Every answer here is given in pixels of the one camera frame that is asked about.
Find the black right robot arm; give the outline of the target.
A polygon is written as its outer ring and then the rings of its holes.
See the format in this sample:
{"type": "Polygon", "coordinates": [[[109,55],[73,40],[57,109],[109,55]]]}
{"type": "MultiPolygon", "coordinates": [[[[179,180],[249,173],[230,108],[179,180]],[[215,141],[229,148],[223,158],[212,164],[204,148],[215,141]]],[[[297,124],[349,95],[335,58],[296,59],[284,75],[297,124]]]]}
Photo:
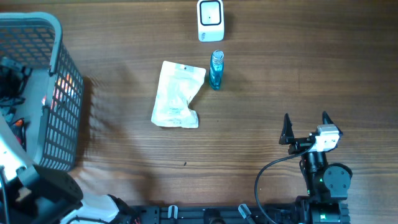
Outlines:
{"type": "Polygon", "coordinates": [[[281,215],[282,223],[350,223],[348,190],[353,176],[352,170],[341,163],[330,164],[326,154],[338,147],[343,132],[322,113],[322,124],[306,138],[296,138],[289,115],[284,124],[279,144],[288,145],[291,156],[300,156],[300,171],[307,187],[306,196],[298,196],[281,215]]]}

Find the grey plastic mesh basket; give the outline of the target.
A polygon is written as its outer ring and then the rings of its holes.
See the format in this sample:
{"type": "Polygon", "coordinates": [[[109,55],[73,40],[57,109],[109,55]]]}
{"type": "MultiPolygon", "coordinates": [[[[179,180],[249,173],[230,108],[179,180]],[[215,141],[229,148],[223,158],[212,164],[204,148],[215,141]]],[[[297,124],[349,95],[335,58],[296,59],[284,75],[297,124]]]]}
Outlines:
{"type": "Polygon", "coordinates": [[[9,124],[38,164],[70,171],[75,166],[83,77],[63,44],[59,20],[46,12],[1,14],[1,59],[33,69],[9,124]]]}

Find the white barcode scanner box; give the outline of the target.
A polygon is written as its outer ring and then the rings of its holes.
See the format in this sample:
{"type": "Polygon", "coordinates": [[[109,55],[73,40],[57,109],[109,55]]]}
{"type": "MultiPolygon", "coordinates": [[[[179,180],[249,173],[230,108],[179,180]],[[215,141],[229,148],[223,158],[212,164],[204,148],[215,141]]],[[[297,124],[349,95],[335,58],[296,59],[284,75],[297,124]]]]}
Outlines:
{"type": "Polygon", "coordinates": [[[224,5],[222,0],[197,2],[198,40],[219,42],[224,39],[224,5]]]}

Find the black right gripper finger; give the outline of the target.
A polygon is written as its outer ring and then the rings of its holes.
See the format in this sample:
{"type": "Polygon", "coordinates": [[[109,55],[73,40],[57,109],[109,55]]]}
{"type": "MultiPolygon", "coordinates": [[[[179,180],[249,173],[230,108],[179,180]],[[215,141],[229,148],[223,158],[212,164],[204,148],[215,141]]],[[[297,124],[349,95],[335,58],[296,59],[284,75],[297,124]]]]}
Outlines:
{"type": "Polygon", "coordinates": [[[292,122],[290,120],[289,114],[284,115],[284,124],[282,127],[282,132],[279,138],[280,145],[287,145],[294,143],[294,132],[292,129],[292,122]]]}
{"type": "Polygon", "coordinates": [[[343,135],[342,130],[332,121],[332,119],[329,117],[329,115],[326,111],[324,111],[322,113],[322,121],[323,121],[323,124],[333,124],[337,128],[339,135],[340,136],[343,135]]]}

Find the blue liquid plastic bottle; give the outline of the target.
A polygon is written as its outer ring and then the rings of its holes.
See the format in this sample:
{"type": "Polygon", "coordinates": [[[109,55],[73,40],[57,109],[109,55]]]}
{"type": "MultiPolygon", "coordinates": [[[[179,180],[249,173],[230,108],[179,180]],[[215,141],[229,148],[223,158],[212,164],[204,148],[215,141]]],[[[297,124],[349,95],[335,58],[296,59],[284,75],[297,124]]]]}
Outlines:
{"type": "Polygon", "coordinates": [[[219,90],[221,87],[221,79],[224,70],[224,52],[216,50],[211,55],[209,83],[214,90],[219,90]]]}

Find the white plastic pouch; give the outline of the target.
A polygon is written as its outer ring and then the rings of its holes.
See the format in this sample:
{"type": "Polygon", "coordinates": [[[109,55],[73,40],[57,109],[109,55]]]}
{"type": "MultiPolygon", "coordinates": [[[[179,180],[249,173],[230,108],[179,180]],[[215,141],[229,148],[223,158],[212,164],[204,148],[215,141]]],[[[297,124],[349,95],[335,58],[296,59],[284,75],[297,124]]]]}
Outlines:
{"type": "Polygon", "coordinates": [[[197,112],[189,108],[205,81],[206,70],[163,61],[151,122],[164,128],[195,129],[197,112]]]}

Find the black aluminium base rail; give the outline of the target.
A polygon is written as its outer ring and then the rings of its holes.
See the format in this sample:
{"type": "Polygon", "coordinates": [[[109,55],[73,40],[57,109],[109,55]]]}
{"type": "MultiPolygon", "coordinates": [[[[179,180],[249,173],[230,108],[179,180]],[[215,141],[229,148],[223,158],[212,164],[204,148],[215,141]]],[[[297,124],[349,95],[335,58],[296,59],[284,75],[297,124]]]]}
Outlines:
{"type": "Polygon", "coordinates": [[[133,206],[137,223],[205,224],[205,223],[319,223],[349,224],[351,217],[347,204],[297,203],[266,204],[263,209],[241,204],[234,207],[169,207],[133,206]]]}

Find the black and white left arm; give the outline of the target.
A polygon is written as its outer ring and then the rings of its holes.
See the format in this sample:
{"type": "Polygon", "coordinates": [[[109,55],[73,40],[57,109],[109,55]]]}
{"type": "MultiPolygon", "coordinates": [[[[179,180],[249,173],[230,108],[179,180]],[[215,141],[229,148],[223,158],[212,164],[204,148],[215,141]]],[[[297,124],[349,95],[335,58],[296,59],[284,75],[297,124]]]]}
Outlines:
{"type": "Polygon", "coordinates": [[[140,223],[120,198],[84,194],[67,172],[31,159],[27,147],[2,118],[2,223],[140,223]]]}

